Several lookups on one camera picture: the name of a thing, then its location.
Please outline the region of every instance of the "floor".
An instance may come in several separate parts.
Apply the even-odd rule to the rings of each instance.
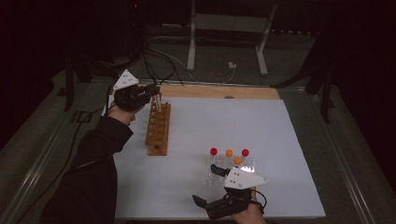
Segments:
[[[170,76],[165,84],[269,87],[296,75],[315,43],[315,37],[310,35],[270,34],[264,49],[269,75],[264,77],[259,74],[254,51],[260,37],[202,33],[202,38],[197,41],[195,70],[188,72],[185,68],[189,49],[188,31],[180,29],[177,32],[173,29],[161,30],[161,35],[151,36],[146,61],[141,60],[129,67],[131,73],[142,81],[150,80],[148,69],[151,74],[155,72],[158,80]],[[236,62],[236,68],[229,68],[228,62]],[[319,113],[320,93],[309,95],[304,91],[308,80],[301,79],[278,91],[290,113],[326,217],[268,221],[279,224],[395,223],[395,195],[339,90],[335,86],[332,88],[333,107],[329,110],[331,122],[328,124]],[[93,111],[103,107],[111,79],[98,74],[90,83],[77,84],[75,102],[69,112],[64,112],[64,98],[57,96],[58,90],[64,86],[64,72],[55,76],[53,81],[54,91],[0,152],[0,211],[5,211],[0,223],[15,223],[24,211],[27,212],[20,223],[38,223],[40,211],[54,187],[45,190],[64,168],[76,131],[84,133],[92,128],[99,114],[95,114],[90,123],[81,126],[70,120],[76,111]],[[211,222],[135,220],[128,223]]]

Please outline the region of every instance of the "hand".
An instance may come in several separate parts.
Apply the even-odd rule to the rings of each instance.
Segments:
[[[108,116],[117,119],[124,123],[125,125],[129,126],[132,121],[136,119],[134,116],[137,112],[143,109],[143,106],[134,110],[134,111],[125,111],[122,110],[119,106],[114,105],[114,102],[111,103],[111,107],[108,110]]]
[[[251,191],[251,200],[257,202],[256,191]],[[231,215],[238,224],[266,224],[262,212],[257,204],[250,203],[247,210]]]

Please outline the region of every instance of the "red ball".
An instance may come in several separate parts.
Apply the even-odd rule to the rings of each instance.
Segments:
[[[242,150],[242,156],[247,157],[249,151],[247,149]]]
[[[216,156],[218,154],[218,149],[215,147],[210,148],[210,155]]]

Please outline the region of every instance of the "wooden test tube rack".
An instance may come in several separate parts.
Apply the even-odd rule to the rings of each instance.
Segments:
[[[161,104],[161,112],[157,110],[158,102],[151,98],[151,108],[148,117],[148,132],[146,134],[146,146],[149,156],[166,156],[168,152],[169,120],[171,105],[167,102]]]

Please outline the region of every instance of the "black jacket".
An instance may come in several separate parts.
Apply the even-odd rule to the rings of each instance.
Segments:
[[[70,170],[43,210],[42,223],[113,224],[117,170],[112,155],[122,151],[132,134],[122,122],[101,117],[81,139]],[[95,163],[81,167],[90,161]]]

